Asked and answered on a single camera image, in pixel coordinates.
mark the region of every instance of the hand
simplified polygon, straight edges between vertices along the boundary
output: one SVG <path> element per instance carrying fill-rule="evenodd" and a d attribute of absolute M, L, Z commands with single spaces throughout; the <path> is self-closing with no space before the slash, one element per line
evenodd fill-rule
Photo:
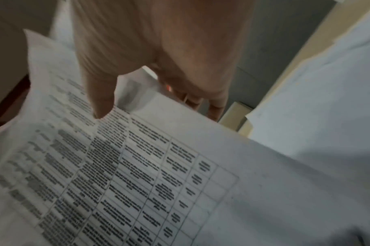
<path fill-rule="evenodd" d="M 114 104 L 118 75 L 147 65 L 197 110 L 218 120 L 253 0 L 71 0 L 82 79 L 96 118 Z"/>

